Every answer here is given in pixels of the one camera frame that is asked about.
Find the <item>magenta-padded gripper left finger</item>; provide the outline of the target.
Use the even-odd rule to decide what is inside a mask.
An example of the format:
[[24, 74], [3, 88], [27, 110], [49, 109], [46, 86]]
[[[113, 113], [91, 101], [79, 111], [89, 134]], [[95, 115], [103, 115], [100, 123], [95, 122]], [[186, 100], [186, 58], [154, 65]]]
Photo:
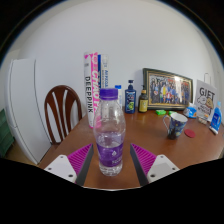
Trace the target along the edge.
[[46, 168], [56, 176], [83, 186], [93, 156], [93, 145], [88, 144], [68, 156], [59, 155]]

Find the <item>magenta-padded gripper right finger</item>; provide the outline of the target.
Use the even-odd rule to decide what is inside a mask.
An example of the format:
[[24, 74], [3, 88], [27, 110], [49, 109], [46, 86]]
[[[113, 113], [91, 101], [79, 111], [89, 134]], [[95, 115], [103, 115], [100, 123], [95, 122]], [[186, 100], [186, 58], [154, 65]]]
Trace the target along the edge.
[[179, 171], [179, 168], [165, 155], [156, 156], [136, 144], [130, 144], [130, 154], [141, 186]]

